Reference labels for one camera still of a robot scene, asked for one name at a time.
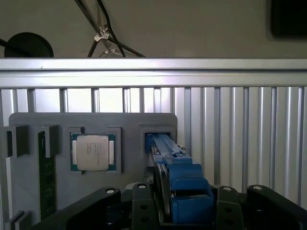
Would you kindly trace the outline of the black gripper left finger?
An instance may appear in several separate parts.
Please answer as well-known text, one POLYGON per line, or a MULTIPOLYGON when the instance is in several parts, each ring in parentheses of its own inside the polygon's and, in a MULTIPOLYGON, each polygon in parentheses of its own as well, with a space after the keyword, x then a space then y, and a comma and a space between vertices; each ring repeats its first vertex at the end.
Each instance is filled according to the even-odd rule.
POLYGON ((33 230, 158 230, 149 184, 121 192, 103 187, 31 227, 33 230))

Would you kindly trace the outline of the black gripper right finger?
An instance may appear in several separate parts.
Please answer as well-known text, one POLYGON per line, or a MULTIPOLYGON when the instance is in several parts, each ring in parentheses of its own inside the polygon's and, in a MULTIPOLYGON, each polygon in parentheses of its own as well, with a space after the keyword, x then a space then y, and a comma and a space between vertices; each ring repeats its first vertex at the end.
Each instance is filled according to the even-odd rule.
POLYGON ((305 230, 307 211, 264 185, 245 193, 221 186, 216 197, 218 230, 305 230))

